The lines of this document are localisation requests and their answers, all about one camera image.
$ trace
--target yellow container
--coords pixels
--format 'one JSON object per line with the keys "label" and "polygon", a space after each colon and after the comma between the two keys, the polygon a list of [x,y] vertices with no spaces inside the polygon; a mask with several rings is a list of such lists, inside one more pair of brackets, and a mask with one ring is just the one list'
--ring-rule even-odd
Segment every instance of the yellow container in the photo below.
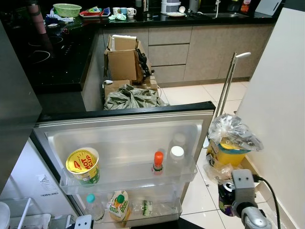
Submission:
{"label": "yellow container", "polygon": [[210,140],[206,154],[210,154],[215,159],[212,163],[214,167],[221,167],[222,165],[227,164],[236,167],[241,163],[248,152],[250,152],[250,150],[236,149],[236,146],[227,144],[225,139],[223,139],[218,145],[216,145],[213,140]]}
{"label": "yellow container", "polygon": [[95,184],[100,179],[99,153],[93,148],[80,148],[70,154],[66,167],[82,184]]}

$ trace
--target water bottle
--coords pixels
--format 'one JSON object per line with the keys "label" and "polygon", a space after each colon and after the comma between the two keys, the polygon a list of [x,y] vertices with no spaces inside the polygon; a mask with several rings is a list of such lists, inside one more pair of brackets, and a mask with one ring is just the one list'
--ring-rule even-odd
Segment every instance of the water bottle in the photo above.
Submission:
{"label": "water bottle", "polygon": [[101,221],[105,214],[105,210],[100,198],[96,197],[94,194],[89,194],[86,200],[86,210],[88,214],[92,215],[92,218],[95,221]]}

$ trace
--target baseboard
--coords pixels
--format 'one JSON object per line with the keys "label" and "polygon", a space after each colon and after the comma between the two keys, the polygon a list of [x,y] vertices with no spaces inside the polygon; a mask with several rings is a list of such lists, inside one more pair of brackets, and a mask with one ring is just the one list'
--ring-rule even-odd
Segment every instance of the baseboard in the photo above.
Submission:
{"label": "baseboard", "polygon": [[[258,174],[257,169],[255,166],[252,164],[252,162],[249,160],[249,158],[246,156],[242,162],[241,165],[243,168],[250,169],[253,174]],[[266,200],[267,204],[269,207],[272,209],[272,211],[275,212],[275,203],[272,197],[272,192],[269,189],[269,187],[265,184],[265,182],[260,182],[258,186],[256,186],[256,191],[260,191],[264,199]],[[295,223],[291,219],[290,214],[287,212],[287,210],[283,207],[280,201],[277,201],[278,203],[278,208],[280,211],[280,217],[281,221],[284,223],[287,229],[300,229],[295,226]]]}
{"label": "baseboard", "polygon": [[[249,81],[250,77],[233,78],[232,82]],[[174,83],[159,83],[160,87],[181,87],[181,86],[192,86],[199,84],[209,84],[209,83],[224,83],[225,79],[213,79],[213,80],[197,80],[197,81],[182,81]]]}

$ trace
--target white bowl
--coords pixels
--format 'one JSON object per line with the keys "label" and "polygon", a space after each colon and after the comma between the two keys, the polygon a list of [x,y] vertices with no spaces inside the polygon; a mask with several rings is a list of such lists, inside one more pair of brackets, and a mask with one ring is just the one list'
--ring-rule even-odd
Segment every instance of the white bowl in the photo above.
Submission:
{"label": "white bowl", "polygon": [[0,229],[7,229],[10,224],[10,208],[6,203],[0,202]]}

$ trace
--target mug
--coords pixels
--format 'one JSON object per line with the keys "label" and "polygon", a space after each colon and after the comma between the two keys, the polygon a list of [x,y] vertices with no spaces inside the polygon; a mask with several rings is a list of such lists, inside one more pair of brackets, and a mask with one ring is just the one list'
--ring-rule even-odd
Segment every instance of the mug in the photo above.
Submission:
{"label": "mug", "polygon": [[126,7],[121,7],[121,13],[126,15],[127,14],[127,8]]}
{"label": "mug", "polygon": [[112,10],[114,15],[121,13],[120,7],[113,7]]}
{"label": "mug", "polygon": [[137,10],[135,8],[127,8],[127,17],[132,18],[137,14]]}

